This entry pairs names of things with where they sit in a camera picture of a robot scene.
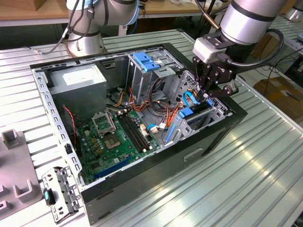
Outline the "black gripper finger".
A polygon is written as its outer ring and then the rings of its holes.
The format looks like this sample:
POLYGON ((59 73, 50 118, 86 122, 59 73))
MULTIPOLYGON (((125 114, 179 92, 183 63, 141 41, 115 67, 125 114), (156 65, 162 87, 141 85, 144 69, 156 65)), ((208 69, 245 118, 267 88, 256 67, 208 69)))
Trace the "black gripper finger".
POLYGON ((225 85, 223 88, 216 87, 208 92, 210 97, 229 97, 238 92, 238 87, 232 85, 225 85))
POLYGON ((198 83, 200 89, 197 93, 196 99, 197 101, 200 101, 203 99, 203 95, 207 92, 208 89, 208 76, 211 69, 211 65, 204 63, 199 58, 193 58, 193 65, 195 68, 195 81, 198 83))

